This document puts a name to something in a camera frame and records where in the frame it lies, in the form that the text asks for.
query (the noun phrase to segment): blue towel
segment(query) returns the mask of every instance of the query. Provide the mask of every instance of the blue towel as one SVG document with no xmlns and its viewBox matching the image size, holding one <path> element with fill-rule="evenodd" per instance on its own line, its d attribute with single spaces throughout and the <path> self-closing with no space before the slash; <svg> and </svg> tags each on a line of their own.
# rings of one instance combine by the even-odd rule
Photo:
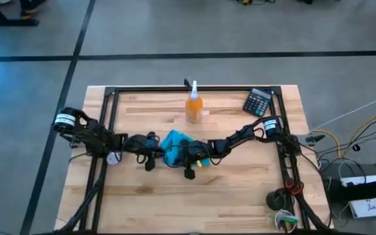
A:
<svg viewBox="0 0 376 235">
<path fill-rule="evenodd" d="M 161 148 L 167 151 L 166 155 L 164 156 L 164 159 L 162 159 L 163 162 L 166 161 L 169 165 L 175 166 L 178 162 L 181 161 L 181 148 L 178 147 L 178 145 L 180 145 L 181 140 L 193 141 L 192 138 L 189 138 L 187 135 L 179 133 L 178 131 L 171 130 L 169 132 L 169 134 L 161 143 Z M 208 159 L 204 159 L 201 160 L 201 164 L 203 166 L 209 166 L 210 161 Z"/>
</svg>

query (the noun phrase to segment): wooden tabletop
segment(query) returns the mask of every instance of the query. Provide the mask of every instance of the wooden tabletop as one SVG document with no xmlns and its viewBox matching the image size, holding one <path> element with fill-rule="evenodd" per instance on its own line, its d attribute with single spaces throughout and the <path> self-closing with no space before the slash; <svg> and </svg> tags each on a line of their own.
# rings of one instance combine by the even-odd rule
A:
<svg viewBox="0 0 376 235">
<path fill-rule="evenodd" d="M 291 133 L 307 134 L 298 87 L 281 88 Z M 103 95 L 104 87 L 88 87 L 83 110 L 90 117 L 99 117 Z M 247 92 L 208 91 L 200 96 L 204 116 L 193 124 L 185 120 L 186 92 L 120 93 L 114 131 L 130 135 L 155 131 L 164 139 L 175 129 L 205 141 L 230 136 L 256 120 L 242 111 Z M 84 151 L 76 149 L 73 155 Z M 303 149 L 303 153 L 316 163 L 312 152 Z M 69 220 L 84 199 L 90 162 L 85 156 L 69 165 L 56 228 Z M 302 157 L 298 168 L 308 204 L 328 222 L 328 204 L 317 171 Z M 98 231 L 276 232 L 268 224 L 271 209 L 265 203 L 269 192 L 283 186 L 275 144 L 248 141 L 233 149 L 219 166 L 195 168 L 195 172 L 196 178 L 187 180 L 183 168 L 169 168 L 160 161 L 146 172 L 135 155 L 125 154 L 119 165 L 108 167 Z"/>
</svg>

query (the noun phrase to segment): yellow object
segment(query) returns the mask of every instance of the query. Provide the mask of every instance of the yellow object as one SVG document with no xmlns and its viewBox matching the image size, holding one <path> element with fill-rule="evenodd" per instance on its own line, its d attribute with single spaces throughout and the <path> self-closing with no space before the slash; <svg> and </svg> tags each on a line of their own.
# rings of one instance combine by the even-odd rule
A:
<svg viewBox="0 0 376 235">
<path fill-rule="evenodd" d="M 342 158 L 342 153 L 340 152 L 340 143 L 339 143 L 339 140 L 336 138 L 336 136 L 334 136 L 334 134 L 332 134 L 331 132 L 329 131 L 325 131 L 325 130 L 313 130 L 312 132 L 316 132 L 316 133 L 324 133 L 324 134 L 328 134 L 330 135 L 333 139 L 334 139 L 334 142 L 336 142 L 336 146 L 337 146 L 337 156 L 339 158 Z"/>
<path fill-rule="evenodd" d="M 367 120 L 364 124 L 362 124 L 361 126 L 359 126 L 357 128 L 357 130 L 355 132 L 353 132 L 353 135 L 352 135 L 352 138 L 351 138 L 351 141 L 349 141 L 349 143 L 353 142 L 356 135 L 358 134 L 358 132 L 364 128 L 366 125 L 370 124 L 371 122 L 373 122 L 374 120 L 376 119 L 376 115 L 373 116 L 371 119 Z M 346 149 L 345 149 L 345 152 L 343 152 L 343 156 L 346 156 L 346 153 L 350 150 L 351 148 L 351 145 L 349 145 Z"/>
<path fill-rule="evenodd" d="M 193 81 L 193 90 L 185 103 L 185 113 L 190 122 L 199 122 L 202 118 L 202 98 L 196 91 L 196 81 Z"/>
</svg>

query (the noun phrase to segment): calculator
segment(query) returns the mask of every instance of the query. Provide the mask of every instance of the calculator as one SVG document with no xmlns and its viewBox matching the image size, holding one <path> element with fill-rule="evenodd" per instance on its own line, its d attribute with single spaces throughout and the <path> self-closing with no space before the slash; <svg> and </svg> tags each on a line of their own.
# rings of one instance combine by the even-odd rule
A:
<svg viewBox="0 0 376 235">
<path fill-rule="evenodd" d="M 243 110 L 258 117 L 262 117 L 271 102 L 270 91 L 253 88 L 247 96 Z"/>
</svg>

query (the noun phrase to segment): plastic bottle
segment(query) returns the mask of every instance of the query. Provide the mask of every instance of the plastic bottle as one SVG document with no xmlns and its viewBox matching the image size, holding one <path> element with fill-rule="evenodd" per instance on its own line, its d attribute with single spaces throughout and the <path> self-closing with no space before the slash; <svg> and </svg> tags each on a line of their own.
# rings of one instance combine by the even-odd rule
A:
<svg viewBox="0 0 376 235">
<path fill-rule="evenodd" d="M 196 81 L 193 81 L 193 90 L 185 103 L 185 113 L 190 122 L 199 122 L 202 118 L 202 98 L 196 90 Z"/>
</svg>

